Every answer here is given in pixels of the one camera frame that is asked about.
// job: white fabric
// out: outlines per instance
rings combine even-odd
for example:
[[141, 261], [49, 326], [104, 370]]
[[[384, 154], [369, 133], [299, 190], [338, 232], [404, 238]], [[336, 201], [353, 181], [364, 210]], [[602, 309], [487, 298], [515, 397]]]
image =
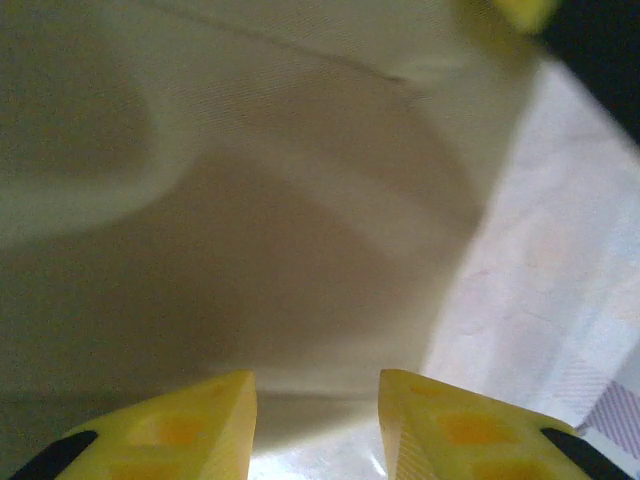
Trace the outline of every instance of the white fabric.
[[603, 273], [611, 232], [638, 251], [633, 154], [483, 2], [4, 8], [4, 395], [250, 367], [372, 396], [423, 365], [553, 410], [576, 355], [609, 374], [635, 343], [606, 292], [637, 264]]

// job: beige fabric surface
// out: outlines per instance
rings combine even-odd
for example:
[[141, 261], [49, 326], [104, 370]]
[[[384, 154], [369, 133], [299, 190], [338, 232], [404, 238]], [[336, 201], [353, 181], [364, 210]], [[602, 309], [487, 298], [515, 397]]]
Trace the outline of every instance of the beige fabric surface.
[[266, 5], [6, 2], [5, 393], [420, 365], [528, 49], [455, 2]]

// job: yellow object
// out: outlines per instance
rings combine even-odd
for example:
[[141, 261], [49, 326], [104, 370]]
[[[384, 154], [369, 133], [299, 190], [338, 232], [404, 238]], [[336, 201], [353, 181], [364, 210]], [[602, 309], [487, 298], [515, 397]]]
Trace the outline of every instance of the yellow object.
[[561, 0], [493, 0], [509, 22], [522, 33], [539, 33]]
[[380, 375], [391, 480], [589, 480], [540, 432], [565, 423], [402, 370]]
[[98, 438], [59, 480], [244, 480], [256, 423], [253, 373], [238, 371], [80, 425]]

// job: yellow plastic piece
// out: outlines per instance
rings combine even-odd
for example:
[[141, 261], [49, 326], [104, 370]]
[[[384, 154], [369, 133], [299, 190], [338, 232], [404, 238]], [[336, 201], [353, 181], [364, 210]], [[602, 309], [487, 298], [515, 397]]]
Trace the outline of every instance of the yellow plastic piece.
[[238, 371], [80, 425], [98, 438], [59, 480], [245, 480], [255, 378]]
[[493, 0], [518, 31], [528, 34], [542, 31], [560, 2], [561, 0]]
[[390, 480], [589, 480], [540, 432], [567, 424], [402, 370], [380, 375]]

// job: black stripe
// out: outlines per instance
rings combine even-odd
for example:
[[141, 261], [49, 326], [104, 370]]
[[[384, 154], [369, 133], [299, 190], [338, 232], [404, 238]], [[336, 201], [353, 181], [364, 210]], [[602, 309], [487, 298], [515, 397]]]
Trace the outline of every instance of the black stripe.
[[96, 438], [98, 438], [96, 432], [85, 431], [57, 440], [33, 457], [9, 480], [53, 480]]
[[593, 480], [633, 480], [611, 460], [581, 438], [555, 428], [544, 428], [541, 432]]
[[541, 38], [640, 145], [640, 0], [562, 0]]

